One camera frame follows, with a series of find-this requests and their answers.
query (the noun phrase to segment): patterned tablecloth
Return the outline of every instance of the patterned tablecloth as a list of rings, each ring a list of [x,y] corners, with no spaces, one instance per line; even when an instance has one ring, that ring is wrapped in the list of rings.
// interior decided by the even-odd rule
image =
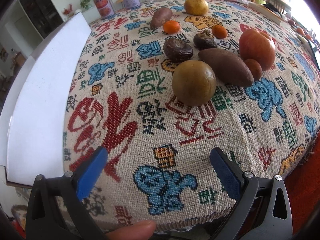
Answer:
[[[185,13],[184,0],[147,2],[91,24],[68,98],[64,167],[74,170],[100,145],[105,166],[84,204],[105,229],[152,219],[158,230],[179,229],[225,216],[228,198],[210,165],[220,147],[242,170],[286,176],[319,127],[319,72],[294,32],[245,5],[208,0],[206,16]],[[160,7],[173,11],[181,30],[150,30]],[[163,52],[175,37],[193,47],[193,36],[221,24],[219,47],[238,54],[243,31],[255,28],[276,45],[273,67],[249,88],[217,81],[211,101],[179,102],[171,88],[176,65]]]

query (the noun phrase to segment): silver bolt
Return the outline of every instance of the silver bolt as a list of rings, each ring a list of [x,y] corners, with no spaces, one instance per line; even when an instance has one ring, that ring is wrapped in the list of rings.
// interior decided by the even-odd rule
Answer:
[[[67,171],[64,176],[66,176],[67,178],[70,178],[73,176],[73,172],[72,171]]]
[[[43,178],[43,175],[39,174],[36,176],[36,180],[40,181]]]
[[[252,172],[250,172],[250,171],[246,171],[246,172],[244,173],[244,175],[245,175],[247,178],[252,178],[252,177],[253,177],[253,174],[252,174]]]
[[[275,178],[276,178],[276,180],[279,180],[279,181],[282,180],[282,177],[280,175],[276,175]]]

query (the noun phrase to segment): table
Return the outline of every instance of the table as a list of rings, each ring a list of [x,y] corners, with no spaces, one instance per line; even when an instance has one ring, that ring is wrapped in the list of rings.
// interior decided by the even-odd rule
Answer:
[[[74,170],[97,146],[107,148],[108,163],[84,200],[103,229],[152,219],[165,231],[226,216],[234,201],[210,165],[212,148],[258,177],[286,177],[317,134],[319,72],[293,31],[246,5],[208,2],[206,16],[187,15],[184,0],[149,1],[91,25],[67,101],[63,158],[65,171]],[[173,11],[179,33],[150,30],[160,7]],[[184,40],[196,60],[193,36],[216,24],[228,29],[219,47],[236,54],[246,29],[269,34],[275,64],[249,88],[218,80],[208,103],[187,107],[172,92],[177,65],[164,41]]]

